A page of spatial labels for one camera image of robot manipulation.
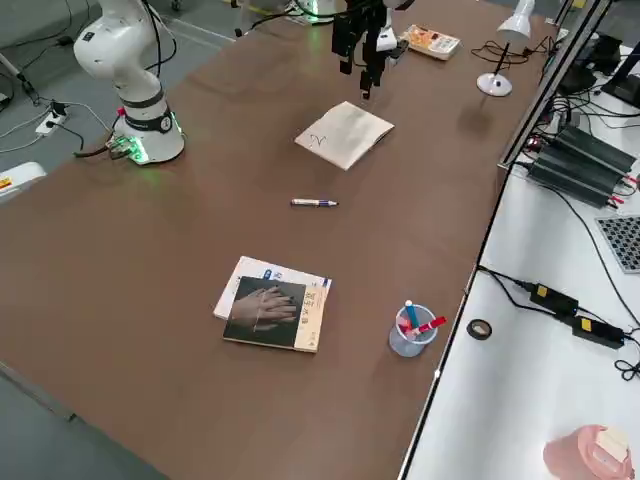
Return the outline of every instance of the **book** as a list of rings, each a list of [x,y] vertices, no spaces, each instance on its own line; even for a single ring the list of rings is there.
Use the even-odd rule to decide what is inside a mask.
[[[461,44],[458,38],[417,25],[411,25],[400,39],[407,40],[411,50],[440,60],[449,60]]]
[[[322,286],[242,277],[222,337],[315,353],[326,296]]]
[[[231,274],[231,278],[227,282],[227,286],[224,288],[220,300],[213,310],[213,314],[226,320],[229,318],[229,312],[236,298],[236,292],[240,285],[240,279],[242,277],[262,278],[264,280],[279,280],[281,282],[299,283],[310,287],[324,287],[326,293],[331,288],[331,279],[325,277],[319,277],[317,275],[311,275],[309,273],[299,272],[290,268],[281,267],[274,263],[263,262],[251,257],[240,257],[240,260],[236,264],[236,268]]]
[[[349,170],[393,124],[342,102],[302,132],[295,142],[328,162]]]

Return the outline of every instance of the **handwritten number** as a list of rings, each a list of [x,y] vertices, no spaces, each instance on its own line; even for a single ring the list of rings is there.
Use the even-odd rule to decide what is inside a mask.
[[[311,144],[309,145],[309,147],[313,147],[313,140],[315,140],[318,143],[318,146],[322,145],[322,142],[324,142],[327,137],[325,137],[324,135],[322,136],[322,138],[319,138],[317,135],[314,135],[313,133],[309,134],[309,138],[311,139]]]

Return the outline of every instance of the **hand image on book cover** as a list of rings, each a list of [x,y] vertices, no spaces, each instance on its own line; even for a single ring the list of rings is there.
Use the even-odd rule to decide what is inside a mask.
[[[268,332],[296,321],[296,305],[278,287],[260,288],[237,299],[229,321],[252,332]]]

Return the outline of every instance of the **pink container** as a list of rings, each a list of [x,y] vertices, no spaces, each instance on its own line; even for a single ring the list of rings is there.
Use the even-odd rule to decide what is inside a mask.
[[[571,435],[553,440],[544,448],[544,462],[549,471],[561,480],[625,480],[635,478],[631,453],[627,449],[619,462],[596,444],[602,425],[586,425]]]

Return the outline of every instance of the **blue pen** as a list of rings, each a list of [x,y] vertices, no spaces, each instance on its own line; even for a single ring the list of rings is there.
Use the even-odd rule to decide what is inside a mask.
[[[420,324],[418,323],[418,317],[416,316],[416,309],[413,307],[413,302],[411,300],[404,302],[404,309],[407,311],[407,315],[409,315],[411,328],[418,328]]]

